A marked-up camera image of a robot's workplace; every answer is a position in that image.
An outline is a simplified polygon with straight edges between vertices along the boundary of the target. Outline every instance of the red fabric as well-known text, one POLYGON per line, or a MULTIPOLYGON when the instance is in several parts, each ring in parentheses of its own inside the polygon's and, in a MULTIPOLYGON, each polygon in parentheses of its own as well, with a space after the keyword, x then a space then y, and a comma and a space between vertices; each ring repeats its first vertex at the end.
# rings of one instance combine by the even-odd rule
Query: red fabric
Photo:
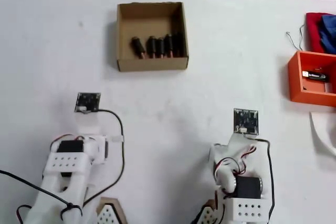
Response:
POLYGON ((329 15, 329 13, 306 13, 306 25, 310 40, 310 50, 313 52, 325 52, 321 45, 321 37, 319 33, 319 23, 322 15, 329 15))

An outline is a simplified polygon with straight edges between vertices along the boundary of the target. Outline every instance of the white tabletop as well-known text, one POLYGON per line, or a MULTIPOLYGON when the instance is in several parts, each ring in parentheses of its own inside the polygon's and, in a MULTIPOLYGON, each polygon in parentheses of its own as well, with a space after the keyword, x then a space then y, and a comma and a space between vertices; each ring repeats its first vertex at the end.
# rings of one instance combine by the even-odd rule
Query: white tabletop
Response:
MULTIPOLYGON (((76 131, 77 92, 101 92, 125 131, 125 173, 105 195, 129 223, 190 223, 214 195, 211 143, 227 143, 233 108, 259 110, 271 141, 276 206, 270 223, 333 223, 336 162, 314 142, 309 111, 288 100, 287 62, 306 12, 336 13, 335 0, 0 0, 1 169, 35 184, 53 138, 76 131), (185 71, 119 73, 117 4, 181 1, 190 60, 185 71)), ((104 130, 117 121, 100 115, 104 130)), ((119 173, 120 144, 110 172, 119 173)), ((0 177, 0 222, 37 191, 0 177)))

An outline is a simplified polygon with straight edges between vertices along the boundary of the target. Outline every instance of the orange box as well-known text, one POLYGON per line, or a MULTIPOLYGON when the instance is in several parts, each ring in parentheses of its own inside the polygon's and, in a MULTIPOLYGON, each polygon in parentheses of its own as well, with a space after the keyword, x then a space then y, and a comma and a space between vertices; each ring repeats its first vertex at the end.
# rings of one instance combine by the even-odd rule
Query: orange box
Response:
POLYGON ((288 62, 288 78, 291 101, 336 106, 336 55, 297 51, 288 62), (332 89, 326 91, 325 82, 303 77, 302 71, 328 75, 332 89))

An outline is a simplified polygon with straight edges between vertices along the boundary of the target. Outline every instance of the open cardboard box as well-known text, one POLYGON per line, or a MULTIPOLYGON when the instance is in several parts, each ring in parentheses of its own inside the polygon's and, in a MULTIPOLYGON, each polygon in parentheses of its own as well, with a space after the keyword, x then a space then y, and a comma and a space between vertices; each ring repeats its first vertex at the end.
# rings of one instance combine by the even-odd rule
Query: open cardboard box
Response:
POLYGON ((291 101, 336 106, 336 55, 297 51, 288 62, 288 75, 291 101), (324 73, 329 83, 303 77, 302 71, 324 73))
POLYGON ((130 3, 118 5, 117 62, 121 72, 186 69, 188 44, 183 3, 130 3), (150 36, 183 35, 183 52, 180 57, 139 59, 131 47, 131 39, 139 37, 145 48, 150 36))

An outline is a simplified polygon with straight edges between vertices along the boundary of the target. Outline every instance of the circuit board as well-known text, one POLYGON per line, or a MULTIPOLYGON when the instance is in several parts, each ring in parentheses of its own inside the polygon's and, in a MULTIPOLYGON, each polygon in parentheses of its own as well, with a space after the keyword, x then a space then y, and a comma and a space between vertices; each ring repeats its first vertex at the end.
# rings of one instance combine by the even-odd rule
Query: circuit board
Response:
POLYGON ((78 93, 75 112, 97 112, 100 93, 78 93))
POLYGON ((258 135, 258 111, 234 109, 234 133, 258 135))

